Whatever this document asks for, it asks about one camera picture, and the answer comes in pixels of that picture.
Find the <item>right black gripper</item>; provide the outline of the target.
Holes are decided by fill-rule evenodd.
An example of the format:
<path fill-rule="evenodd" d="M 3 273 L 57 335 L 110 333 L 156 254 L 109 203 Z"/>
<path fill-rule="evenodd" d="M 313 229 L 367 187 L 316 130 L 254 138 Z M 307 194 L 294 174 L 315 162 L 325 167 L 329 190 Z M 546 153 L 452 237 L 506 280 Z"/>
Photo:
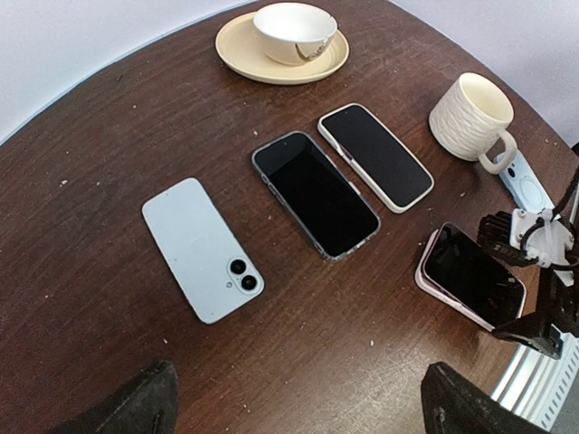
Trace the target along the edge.
<path fill-rule="evenodd" d="M 577 284 L 577 269 L 571 274 L 541 269 L 537 311 L 495 327 L 492 335 L 559 360 L 564 346 L 561 334 L 578 336 Z"/>

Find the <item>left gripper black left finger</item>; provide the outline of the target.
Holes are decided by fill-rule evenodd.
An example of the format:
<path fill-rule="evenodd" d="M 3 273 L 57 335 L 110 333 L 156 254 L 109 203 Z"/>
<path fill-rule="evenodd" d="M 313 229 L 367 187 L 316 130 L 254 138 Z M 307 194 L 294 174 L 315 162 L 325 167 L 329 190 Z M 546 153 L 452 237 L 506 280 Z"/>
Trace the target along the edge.
<path fill-rule="evenodd" d="M 178 376 L 170 361 L 157 361 L 104 401 L 51 433 L 173 433 L 178 413 Z"/>

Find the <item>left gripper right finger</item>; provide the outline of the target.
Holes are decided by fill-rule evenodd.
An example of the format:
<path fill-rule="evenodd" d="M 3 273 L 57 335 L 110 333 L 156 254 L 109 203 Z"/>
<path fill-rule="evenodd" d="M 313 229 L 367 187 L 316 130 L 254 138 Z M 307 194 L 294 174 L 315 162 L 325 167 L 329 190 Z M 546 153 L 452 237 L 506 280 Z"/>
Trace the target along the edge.
<path fill-rule="evenodd" d="M 421 382 L 422 414 L 429 434 L 544 433 L 493 401 L 445 362 L 431 364 Z"/>

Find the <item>purple smartphone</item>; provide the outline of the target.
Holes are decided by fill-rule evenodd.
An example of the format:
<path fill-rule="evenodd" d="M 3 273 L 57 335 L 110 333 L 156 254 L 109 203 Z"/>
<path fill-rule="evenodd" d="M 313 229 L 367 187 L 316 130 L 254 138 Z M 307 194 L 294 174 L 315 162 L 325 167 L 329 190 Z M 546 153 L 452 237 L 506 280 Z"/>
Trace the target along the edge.
<path fill-rule="evenodd" d="M 494 328 L 520 318 L 525 285 L 453 223 L 439 229 L 424 266 L 427 278 Z"/>

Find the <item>pink phone case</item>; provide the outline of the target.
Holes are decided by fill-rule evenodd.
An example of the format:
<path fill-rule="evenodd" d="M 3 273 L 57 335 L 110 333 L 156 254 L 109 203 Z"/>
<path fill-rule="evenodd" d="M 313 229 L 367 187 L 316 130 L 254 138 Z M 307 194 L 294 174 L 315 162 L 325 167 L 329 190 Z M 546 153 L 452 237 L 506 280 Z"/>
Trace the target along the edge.
<path fill-rule="evenodd" d="M 484 330 L 488 331 L 489 333 L 492 332 L 494 329 L 493 325 L 488 323 L 486 320 L 484 320 L 480 316 L 476 315 L 468 307 L 463 305 L 460 301 L 451 297 L 451 294 L 448 291 L 436 286 L 434 283 L 432 283 L 427 278 L 427 276 L 424 272 L 424 266 L 425 266 L 426 260 L 428 259 L 428 257 L 430 256 L 430 254 L 432 252 L 432 248 L 433 248 L 435 242 L 438 240 L 440 231 L 441 231 L 441 229 L 435 230 L 431 234 L 430 238 L 428 239 L 428 241 L 425 244 L 425 249 L 424 249 L 422 256 L 418 262 L 418 266 L 416 268 L 416 271 L 414 272 L 414 281 L 415 281 L 416 285 L 421 290 L 426 292 L 427 294 L 438 299 L 443 304 L 445 304 L 449 307 L 452 307 L 457 312 L 461 313 L 462 315 L 464 315 L 468 319 L 472 320 L 475 324 L 482 327 Z"/>

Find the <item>light blue phone case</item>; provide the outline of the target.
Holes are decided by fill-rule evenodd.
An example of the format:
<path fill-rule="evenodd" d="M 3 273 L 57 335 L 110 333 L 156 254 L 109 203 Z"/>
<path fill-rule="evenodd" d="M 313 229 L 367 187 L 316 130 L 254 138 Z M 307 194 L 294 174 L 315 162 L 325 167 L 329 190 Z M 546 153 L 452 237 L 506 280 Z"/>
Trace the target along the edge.
<path fill-rule="evenodd" d="M 555 208 L 546 189 L 520 151 L 517 151 L 514 160 L 498 176 L 518 208 L 532 213 Z"/>

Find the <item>light blue smartphone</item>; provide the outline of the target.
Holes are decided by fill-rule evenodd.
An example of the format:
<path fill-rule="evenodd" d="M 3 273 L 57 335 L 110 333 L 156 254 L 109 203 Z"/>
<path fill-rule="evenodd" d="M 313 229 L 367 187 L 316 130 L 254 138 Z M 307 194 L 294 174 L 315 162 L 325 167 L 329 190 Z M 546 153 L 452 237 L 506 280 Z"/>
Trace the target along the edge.
<path fill-rule="evenodd" d="M 197 179 L 186 178 L 153 196 L 141 212 L 201 322 L 222 320 L 265 289 L 263 276 Z"/>

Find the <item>cream ceramic mug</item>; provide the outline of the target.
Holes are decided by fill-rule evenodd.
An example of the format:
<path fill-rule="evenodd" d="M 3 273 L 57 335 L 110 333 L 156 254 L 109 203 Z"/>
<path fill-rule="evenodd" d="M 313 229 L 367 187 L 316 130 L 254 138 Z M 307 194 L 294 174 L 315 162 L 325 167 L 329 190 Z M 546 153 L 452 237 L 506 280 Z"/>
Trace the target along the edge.
<path fill-rule="evenodd" d="M 429 114 L 435 140 L 453 156 L 481 163 L 490 174 L 508 169 L 517 156 L 517 141 L 508 131 L 514 108 L 491 80 L 462 73 Z"/>

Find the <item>beige ceramic saucer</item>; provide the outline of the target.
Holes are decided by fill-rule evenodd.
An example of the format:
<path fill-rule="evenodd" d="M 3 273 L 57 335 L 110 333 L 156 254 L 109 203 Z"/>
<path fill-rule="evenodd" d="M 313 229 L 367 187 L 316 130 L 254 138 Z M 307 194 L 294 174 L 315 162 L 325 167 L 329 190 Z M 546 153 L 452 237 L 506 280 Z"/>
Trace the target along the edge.
<path fill-rule="evenodd" d="M 289 66 L 269 58 L 258 43 L 252 18 L 255 13 L 240 15 L 225 24 L 215 38 L 221 60 L 243 77 L 261 83 L 293 86 L 329 77 L 349 57 L 349 44 L 340 31 L 327 50 L 316 60 L 301 66 Z"/>

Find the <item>white ceramic bowl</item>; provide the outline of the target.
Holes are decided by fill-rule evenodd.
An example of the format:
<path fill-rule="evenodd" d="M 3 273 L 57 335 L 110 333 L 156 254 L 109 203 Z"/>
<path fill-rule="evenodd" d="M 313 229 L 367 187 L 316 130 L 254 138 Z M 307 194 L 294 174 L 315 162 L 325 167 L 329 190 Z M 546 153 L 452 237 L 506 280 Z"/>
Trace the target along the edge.
<path fill-rule="evenodd" d="M 252 18 L 261 50 L 272 60 L 300 66 L 316 60 L 337 34 L 337 20 L 314 5 L 266 5 Z"/>

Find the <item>aluminium front rail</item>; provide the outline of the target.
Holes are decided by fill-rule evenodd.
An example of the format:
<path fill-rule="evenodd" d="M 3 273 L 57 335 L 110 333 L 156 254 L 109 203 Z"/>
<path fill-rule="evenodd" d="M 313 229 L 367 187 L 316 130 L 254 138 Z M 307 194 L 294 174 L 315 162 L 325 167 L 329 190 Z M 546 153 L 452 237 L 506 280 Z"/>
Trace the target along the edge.
<path fill-rule="evenodd" d="M 556 360 L 519 346 L 491 399 L 539 428 L 550 430 L 578 374 L 578 339 L 563 335 Z"/>

